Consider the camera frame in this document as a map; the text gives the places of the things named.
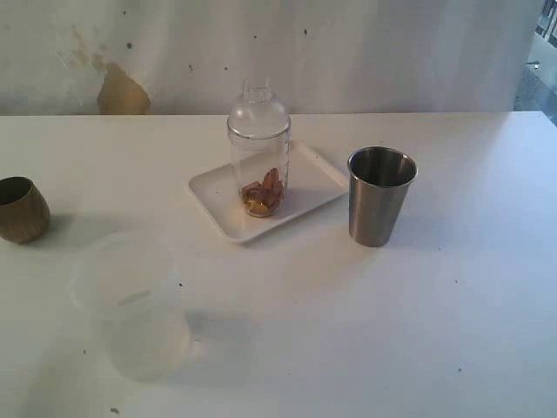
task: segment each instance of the wall stain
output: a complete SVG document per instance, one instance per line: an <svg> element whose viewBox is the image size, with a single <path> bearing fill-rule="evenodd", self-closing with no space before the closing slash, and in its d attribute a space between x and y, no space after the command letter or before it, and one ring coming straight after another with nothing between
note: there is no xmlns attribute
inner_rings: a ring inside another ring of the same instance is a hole
<svg viewBox="0 0 557 418"><path fill-rule="evenodd" d="M108 63L97 105L101 115L144 115L151 100L143 87L118 64Z"/></svg>
<svg viewBox="0 0 557 418"><path fill-rule="evenodd" d="M89 63L89 57L83 50L71 50L71 53L83 67Z"/></svg>
<svg viewBox="0 0 557 418"><path fill-rule="evenodd" d="M97 70L97 72L102 72L106 70L106 64L104 63L104 58L98 52L95 52L93 54L92 64L93 67L95 67L95 70Z"/></svg>
<svg viewBox="0 0 557 418"><path fill-rule="evenodd" d="M84 36L77 29L77 26L75 24L71 24L71 35L73 36L74 40L77 42L77 48L71 50L71 53L73 54L74 58L83 67L85 67L89 63L88 47L87 47L87 43L85 42Z"/></svg>
<svg viewBox="0 0 557 418"><path fill-rule="evenodd" d="M75 24L71 24L71 35L77 41L78 49L86 54L87 43L85 42L84 36L81 34L81 32L77 30L77 26Z"/></svg>

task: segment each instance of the white wall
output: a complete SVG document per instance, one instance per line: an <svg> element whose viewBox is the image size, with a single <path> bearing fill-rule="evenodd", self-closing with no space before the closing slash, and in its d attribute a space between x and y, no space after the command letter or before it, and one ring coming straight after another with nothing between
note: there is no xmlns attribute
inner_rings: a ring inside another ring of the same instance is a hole
<svg viewBox="0 0 557 418"><path fill-rule="evenodd" d="M0 114L96 113L108 62L155 113L227 113L263 73L292 112L510 110L541 4L2 0Z"/></svg>

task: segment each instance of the stainless steel cup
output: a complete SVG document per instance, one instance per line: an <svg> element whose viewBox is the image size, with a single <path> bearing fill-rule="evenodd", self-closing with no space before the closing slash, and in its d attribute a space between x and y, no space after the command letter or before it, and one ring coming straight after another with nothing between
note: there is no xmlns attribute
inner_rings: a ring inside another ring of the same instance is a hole
<svg viewBox="0 0 557 418"><path fill-rule="evenodd" d="M363 246L383 246L418 174L416 163L402 152L371 146L350 156L348 170L350 235Z"/></svg>

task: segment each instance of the rectangular tray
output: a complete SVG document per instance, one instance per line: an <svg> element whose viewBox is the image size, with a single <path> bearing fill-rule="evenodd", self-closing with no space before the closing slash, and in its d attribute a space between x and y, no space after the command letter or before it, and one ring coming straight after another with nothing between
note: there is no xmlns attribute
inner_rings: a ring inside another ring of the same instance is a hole
<svg viewBox="0 0 557 418"><path fill-rule="evenodd" d="M230 164L193 177L188 185L190 193L225 238L246 242L348 191L346 175L306 144L292 141L289 158L285 201L269 218L245 213Z"/></svg>

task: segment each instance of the floor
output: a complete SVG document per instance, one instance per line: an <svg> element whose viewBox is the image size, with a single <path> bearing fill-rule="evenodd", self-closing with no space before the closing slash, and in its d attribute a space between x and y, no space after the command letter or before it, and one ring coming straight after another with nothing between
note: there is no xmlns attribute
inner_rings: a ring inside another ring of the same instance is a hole
<svg viewBox="0 0 557 418"><path fill-rule="evenodd" d="M514 109L543 111L557 125L557 48L534 34L528 62L520 78Z"/></svg>

